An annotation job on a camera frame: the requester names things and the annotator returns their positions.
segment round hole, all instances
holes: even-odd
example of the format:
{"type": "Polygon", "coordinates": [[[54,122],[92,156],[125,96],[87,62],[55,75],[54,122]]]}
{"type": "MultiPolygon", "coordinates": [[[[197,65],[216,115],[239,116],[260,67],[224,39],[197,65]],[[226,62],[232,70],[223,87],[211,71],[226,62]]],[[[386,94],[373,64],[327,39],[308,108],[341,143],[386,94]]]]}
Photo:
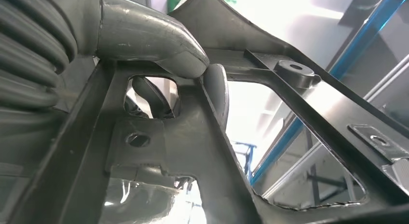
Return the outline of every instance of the round hole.
{"type": "Polygon", "coordinates": [[[389,145],[388,142],[386,142],[386,140],[382,139],[379,136],[372,135],[372,136],[370,136],[370,138],[371,138],[372,141],[374,141],[375,143],[380,144],[382,146],[388,146],[389,145]]]}
{"type": "Polygon", "coordinates": [[[128,142],[132,147],[142,148],[148,145],[149,137],[139,134],[132,134],[128,137],[126,142],[128,142]]]}
{"type": "Polygon", "coordinates": [[[302,70],[302,68],[300,66],[297,66],[297,65],[294,65],[294,64],[291,64],[290,66],[293,67],[296,70],[302,70]]]}

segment blue rail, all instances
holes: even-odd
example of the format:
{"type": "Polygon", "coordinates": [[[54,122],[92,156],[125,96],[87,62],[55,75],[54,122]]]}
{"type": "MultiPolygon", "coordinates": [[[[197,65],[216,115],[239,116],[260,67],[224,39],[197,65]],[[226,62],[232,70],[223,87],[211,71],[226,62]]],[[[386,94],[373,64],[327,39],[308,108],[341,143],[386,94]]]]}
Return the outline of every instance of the blue rail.
{"type": "MultiPolygon", "coordinates": [[[[405,0],[383,0],[364,26],[358,31],[356,37],[351,41],[351,44],[347,47],[339,61],[332,67],[330,74],[340,80],[404,2],[405,0]]],[[[277,161],[289,146],[290,140],[301,132],[301,128],[302,122],[297,118],[273,147],[267,158],[261,163],[259,169],[254,172],[254,176],[250,180],[251,185],[257,182],[272,163],[277,161]]]]}

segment cutout opening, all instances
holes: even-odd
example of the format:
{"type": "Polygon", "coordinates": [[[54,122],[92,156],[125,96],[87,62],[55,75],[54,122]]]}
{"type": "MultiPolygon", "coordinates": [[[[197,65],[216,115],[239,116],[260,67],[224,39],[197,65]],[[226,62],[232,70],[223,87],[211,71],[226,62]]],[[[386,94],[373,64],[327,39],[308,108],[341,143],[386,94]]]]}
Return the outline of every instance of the cutout opening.
{"type": "Polygon", "coordinates": [[[140,166],[133,180],[110,178],[99,224],[206,224],[197,181],[140,166]]]}
{"type": "Polygon", "coordinates": [[[128,82],[124,109],[145,119],[171,119],[180,113],[174,81],[161,77],[133,77],[128,82]]]}
{"type": "Polygon", "coordinates": [[[229,94],[226,134],[256,193],[294,210],[360,204],[365,199],[366,191],[353,172],[340,164],[270,88],[229,82],[229,94]]]}

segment metal bracket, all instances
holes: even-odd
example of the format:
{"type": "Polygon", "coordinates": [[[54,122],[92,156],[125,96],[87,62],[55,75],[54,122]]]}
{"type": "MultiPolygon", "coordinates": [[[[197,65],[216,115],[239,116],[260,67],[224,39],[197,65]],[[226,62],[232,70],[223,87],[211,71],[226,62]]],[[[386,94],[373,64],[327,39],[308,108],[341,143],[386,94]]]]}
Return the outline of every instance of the metal bracket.
{"type": "Polygon", "coordinates": [[[392,162],[409,158],[409,152],[376,128],[366,124],[350,124],[348,128],[392,162]]]}

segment slotted hole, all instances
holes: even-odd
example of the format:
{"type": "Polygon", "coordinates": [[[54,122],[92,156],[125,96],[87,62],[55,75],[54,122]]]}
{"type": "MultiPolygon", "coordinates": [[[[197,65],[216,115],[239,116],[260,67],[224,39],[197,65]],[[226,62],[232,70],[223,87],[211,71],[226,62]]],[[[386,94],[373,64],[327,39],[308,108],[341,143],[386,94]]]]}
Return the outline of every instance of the slotted hole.
{"type": "Polygon", "coordinates": [[[142,148],[148,145],[149,140],[148,136],[132,134],[128,137],[127,142],[133,147],[142,148]]]}
{"type": "Polygon", "coordinates": [[[382,146],[388,146],[388,142],[386,140],[384,140],[382,137],[379,136],[375,136],[375,135],[371,135],[370,136],[371,140],[374,141],[377,144],[380,144],[382,146]]]}

